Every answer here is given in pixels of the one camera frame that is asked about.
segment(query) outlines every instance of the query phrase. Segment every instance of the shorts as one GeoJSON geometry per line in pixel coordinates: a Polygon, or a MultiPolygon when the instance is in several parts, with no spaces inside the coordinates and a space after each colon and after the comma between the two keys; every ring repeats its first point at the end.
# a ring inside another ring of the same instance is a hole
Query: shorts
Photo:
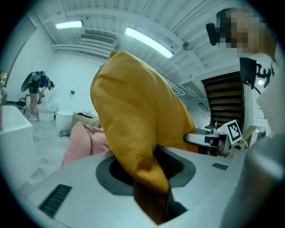
{"type": "Polygon", "coordinates": [[[28,86],[28,91],[31,94],[37,94],[39,87],[40,87],[39,81],[32,81],[28,86]]]}

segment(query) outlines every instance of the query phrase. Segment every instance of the dark shirt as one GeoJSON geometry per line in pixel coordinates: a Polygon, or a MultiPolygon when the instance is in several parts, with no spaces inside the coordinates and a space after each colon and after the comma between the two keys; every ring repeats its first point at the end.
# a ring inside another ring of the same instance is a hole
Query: dark shirt
{"type": "Polygon", "coordinates": [[[49,80],[46,76],[42,77],[40,80],[40,87],[43,88],[44,86],[46,88],[49,86],[49,80]]]}

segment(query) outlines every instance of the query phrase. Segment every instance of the staircase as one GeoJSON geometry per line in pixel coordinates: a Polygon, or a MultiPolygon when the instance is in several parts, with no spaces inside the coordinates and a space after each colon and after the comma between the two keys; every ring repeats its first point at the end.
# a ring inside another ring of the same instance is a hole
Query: staircase
{"type": "Polygon", "coordinates": [[[212,77],[202,81],[210,105],[211,125],[236,120],[240,130],[244,125],[244,91],[239,72],[212,77]]]}

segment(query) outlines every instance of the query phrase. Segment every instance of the pink towel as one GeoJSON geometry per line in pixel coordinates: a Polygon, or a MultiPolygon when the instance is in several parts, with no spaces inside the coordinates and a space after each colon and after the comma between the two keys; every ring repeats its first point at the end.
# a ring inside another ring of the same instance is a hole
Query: pink towel
{"type": "Polygon", "coordinates": [[[102,129],[77,122],[71,131],[61,166],[108,150],[108,143],[102,129]]]}

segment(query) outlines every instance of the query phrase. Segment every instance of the ceiling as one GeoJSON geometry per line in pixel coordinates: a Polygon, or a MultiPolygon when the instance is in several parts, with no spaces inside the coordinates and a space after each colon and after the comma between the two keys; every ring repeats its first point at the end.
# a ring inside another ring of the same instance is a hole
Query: ceiling
{"type": "Polygon", "coordinates": [[[127,51],[156,69],[170,83],[180,98],[206,99],[204,92],[189,79],[215,68],[236,63],[237,57],[217,45],[211,46],[205,25],[216,21],[216,13],[241,0],[42,0],[35,10],[54,39],[57,51],[72,52],[106,59],[110,50],[90,47],[82,34],[112,38],[113,48],[127,51]],[[82,28],[57,30],[55,24],[82,20],[82,28]],[[125,35],[127,27],[146,34],[174,53],[167,59],[147,45],[125,35]],[[185,51],[182,44],[190,42],[185,51]]]}

